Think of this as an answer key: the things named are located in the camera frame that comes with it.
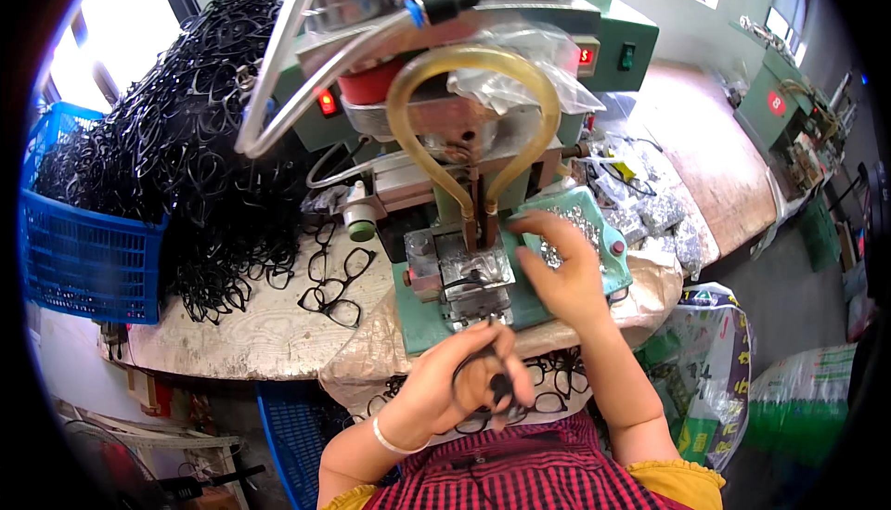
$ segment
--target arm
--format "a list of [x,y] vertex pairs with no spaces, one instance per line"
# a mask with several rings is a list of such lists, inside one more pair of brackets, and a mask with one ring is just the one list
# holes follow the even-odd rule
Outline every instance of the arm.
[[[513,352],[514,334],[501,323],[480,323],[451,336],[428,349],[412,365],[399,394],[377,414],[378,427],[387,442],[397,449],[418,449],[436,433],[444,433],[460,424],[477,407],[494,407],[494,395],[488,390],[492,375],[501,362],[513,384],[517,401],[535,403],[529,372]],[[498,364],[481,359],[473,361],[452,385],[454,371],[472,353],[494,343]],[[509,397],[499,404],[506,407]],[[384,448],[373,431],[372,418],[348,427],[328,443],[319,466],[319,507],[341,493],[359,485],[378,482],[404,455]]]
[[680,458],[662,400],[609,315],[596,251],[575,226],[554,214],[530,211],[510,229],[544,236],[563,258],[553,271],[529,249],[520,247],[517,252],[539,299],[578,333],[588,382],[609,427],[614,459],[629,465]]

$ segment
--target green and white bag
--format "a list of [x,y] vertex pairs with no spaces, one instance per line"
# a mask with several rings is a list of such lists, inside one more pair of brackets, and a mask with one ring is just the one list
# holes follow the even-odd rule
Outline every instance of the green and white bag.
[[818,466],[847,417],[857,344],[812,349],[771,365],[749,392],[746,444]]

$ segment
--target window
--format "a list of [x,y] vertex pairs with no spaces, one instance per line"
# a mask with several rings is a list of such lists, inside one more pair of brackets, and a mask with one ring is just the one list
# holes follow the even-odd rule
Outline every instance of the window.
[[772,0],[767,10],[765,26],[786,42],[789,51],[797,59],[806,19],[807,0]]
[[83,0],[53,50],[52,82],[62,100],[107,113],[178,34],[168,0]]
[[767,12],[767,29],[782,38],[786,44],[789,44],[789,39],[795,32],[788,26],[786,19],[782,18],[780,12],[773,7]]

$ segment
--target work table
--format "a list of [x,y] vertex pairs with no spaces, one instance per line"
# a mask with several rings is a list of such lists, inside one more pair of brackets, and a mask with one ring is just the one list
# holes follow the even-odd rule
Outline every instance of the work table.
[[[646,129],[672,161],[690,192],[716,249],[714,262],[761,233],[776,210],[767,166],[733,120],[732,109],[710,77],[688,65],[653,63],[641,86],[628,128]],[[329,249],[329,264],[340,262],[360,244],[341,226]],[[361,244],[376,251],[371,267],[349,287],[345,298],[367,314],[393,286],[390,263],[380,241]],[[240,380],[316,377],[353,331],[310,313],[297,300],[313,285],[306,263],[318,250],[313,237],[300,240],[295,276],[284,290],[264,280],[251,282],[247,310],[221,318],[220,325],[193,322],[178,299],[171,300],[157,326],[132,326],[121,362],[173,374]],[[560,336],[564,341],[567,336]],[[105,348],[99,351],[107,357]]]

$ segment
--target red indicator light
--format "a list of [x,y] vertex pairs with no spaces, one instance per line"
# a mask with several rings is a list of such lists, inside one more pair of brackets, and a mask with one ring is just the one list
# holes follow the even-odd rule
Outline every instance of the red indicator light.
[[324,115],[337,113],[337,104],[334,103],[334,97],[328,89],[319,90],[319,107],[322,108],[322,114]]

